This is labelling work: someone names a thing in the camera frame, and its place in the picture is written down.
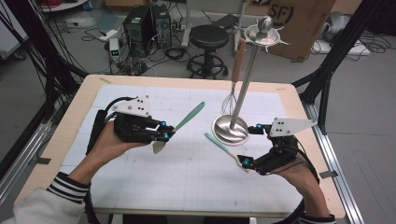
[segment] black pole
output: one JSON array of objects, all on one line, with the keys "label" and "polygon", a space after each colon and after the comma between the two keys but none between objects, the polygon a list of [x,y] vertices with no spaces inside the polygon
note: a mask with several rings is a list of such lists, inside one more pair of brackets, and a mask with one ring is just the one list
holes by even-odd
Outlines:
[{"label": "black pole", "polygon": [[311,105],[321,92],[318,126],[323,134],[326,134],[325,122],[332,75],[386,1],[363,0],[321,66],[314,73],[291,83],[297,88],[309,82],[304,92],[300,93],[300,98]]}]

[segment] person's right hand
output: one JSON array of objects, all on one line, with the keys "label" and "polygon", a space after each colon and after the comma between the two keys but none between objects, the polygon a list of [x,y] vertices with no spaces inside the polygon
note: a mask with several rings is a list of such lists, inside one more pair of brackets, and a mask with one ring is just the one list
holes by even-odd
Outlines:
[{"label": "person's right hand", "polygon": [[329,217],[329,209],[317,180],[302,162],[304,159],[297,154],[298,159],[275,169],[271,173],[280,175],[291,183],[304,198],[305,214],[309,217]]}]

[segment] power strip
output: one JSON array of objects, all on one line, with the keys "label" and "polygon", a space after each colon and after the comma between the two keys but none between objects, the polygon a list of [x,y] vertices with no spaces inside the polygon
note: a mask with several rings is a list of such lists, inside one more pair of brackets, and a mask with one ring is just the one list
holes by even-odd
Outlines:
[{"label": "power strip", "polygon": [[108,52],[110,54],[110,61],[118,64],[120,62],[120,46],[117,38],[111,38],[108,41]]},{"label": "power strip", "polygon": [[113,37],[116,33],[117,33],[116,30],[111,30],[107,32],[106,35],[102,35],[101,37],[99,37],[99,39],[103,41],[107,41],[109,38]]}]

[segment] cardboard box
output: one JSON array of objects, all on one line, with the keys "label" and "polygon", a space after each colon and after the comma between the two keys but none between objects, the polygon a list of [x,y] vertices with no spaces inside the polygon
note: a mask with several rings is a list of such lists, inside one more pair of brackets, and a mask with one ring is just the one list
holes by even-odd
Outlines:
[{"label": "cardboard box", "polygon": [[134,5],[149,6],[150,0],[105,0],[107,7],[132,7]]},{"label": "cardboard box", "polygon": [[361,0],[337,0],[332,8],[332,11],[340,11],[346,15],[353,15]]},{"label": "cardboard box", "polygon": [[268,48],[276,55],[303,62],[320,34],[324,22],[332,11],[335,0],[272,0],[268,15],[280,38],[290,45],[277,44]]},{"label": "cardboard box", "polygon": [[268,6],[269,4],[258,4],[254,3],[253,0],[248,0],[245,15],[265,16],[268,12]]}]

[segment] person's left hand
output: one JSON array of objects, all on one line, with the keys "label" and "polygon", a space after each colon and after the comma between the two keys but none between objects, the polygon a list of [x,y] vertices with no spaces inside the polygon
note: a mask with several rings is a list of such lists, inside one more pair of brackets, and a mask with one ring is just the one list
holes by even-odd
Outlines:
[{"label": "person's left hand", "polygon": [[133,147],[145,145],[147,144],[122,142],[114,133],[114,122],[110,121],[102,130],[91,152],[70,173],[69,178],[81,184],[88,184],[102,166]]},{"label": "person's left hand", "polygon": [[114,133],[114,122],[109,121],[98,137],[88,156],[95,157],[103,164],[112,161],[133,147],[146,146],[144,143],[122,142]]}]

